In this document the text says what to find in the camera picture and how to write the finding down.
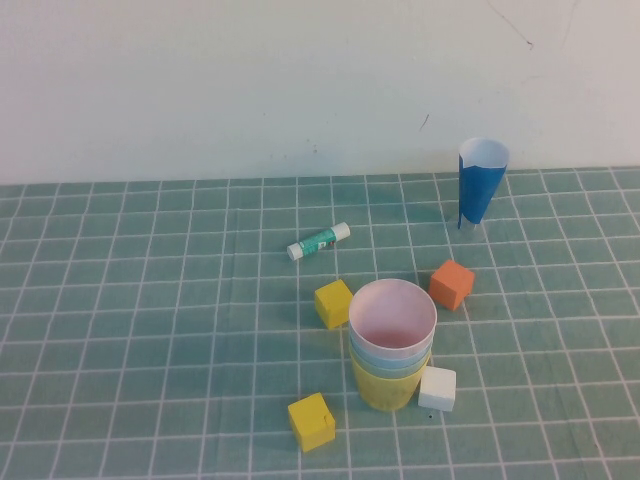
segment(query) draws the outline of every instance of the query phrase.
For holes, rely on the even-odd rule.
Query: pink cup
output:
[[[376,280],[353,296],[351,338],[384,359],[407,358],[429,344],[437,323],[436,306],[419,286],[396,278]]]

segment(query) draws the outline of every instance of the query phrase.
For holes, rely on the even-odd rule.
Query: blue paper cone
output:
[[[471,138],[460,146],[458,228],[463,215],[475,225],[482,221],[508,163],[509,150],[496,140]]]

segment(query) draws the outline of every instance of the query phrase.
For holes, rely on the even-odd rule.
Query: paper cup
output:
[[[380,378],[371,375],[351,357],[356,385],[362,399],[376,410],[390,412],[404,407],[416,391],[422,372],[427,366],[427,360],[412,375],[403,378]]]
[[[353,348],[353,351],[358,354],[358,357],[362,358],[365,362],[375,365],[376,367],[394,370],[398,368],[408,367],[409,365],[413,365],[423,359],[427,354],[427,351],[431,349],[431,345],[433,344],[433,337],[431,337],[431,342],[429,342],[424,349],[420,350],[415,355],[399,359],[380,358],[370,354],[360,345],[358,345],[358,343],[354,340],[351,329],[349,329],[349,343]]]
[[[436,322],[436,306],[429,294],[396,278],[365,285],[349,306],[352,340],[378,358],[407,359],[423,352]]]
[[[380,378],[403,378],[408,377],[416,373],[424,364],[425,361],[429,361],[431,358],[431,350],[427,350],[425,354],[413,365],[408,365],[402,368],[380,368],[372,363],[367,362],[353,348],[353,344],[349,346],[349,354],[354,362],[358,362],[367,373]]]

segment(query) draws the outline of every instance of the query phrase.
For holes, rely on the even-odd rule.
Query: white wall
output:
[[[637,164],[639,25],[637,0],[3,0],[0,182],[437,171],[476,135],[513,167]]]

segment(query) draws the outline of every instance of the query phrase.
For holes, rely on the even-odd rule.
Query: cube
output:
[[[453,260],[447,260],[431,276],[429,295],[434,301],[449,310],[460,306],[464,297],[471,293],[475,274]]]
[[[289,405],[289,422],[303,452],[336,438],[336,421],[320,393]]]
[[[420,380],[418,405],[450,412],[456,401],[456,372],[427,366]]]
[[[349,305],[353,294],[342,280],[316,290],[316,311],[327,328],[335,328],[349,320]]]

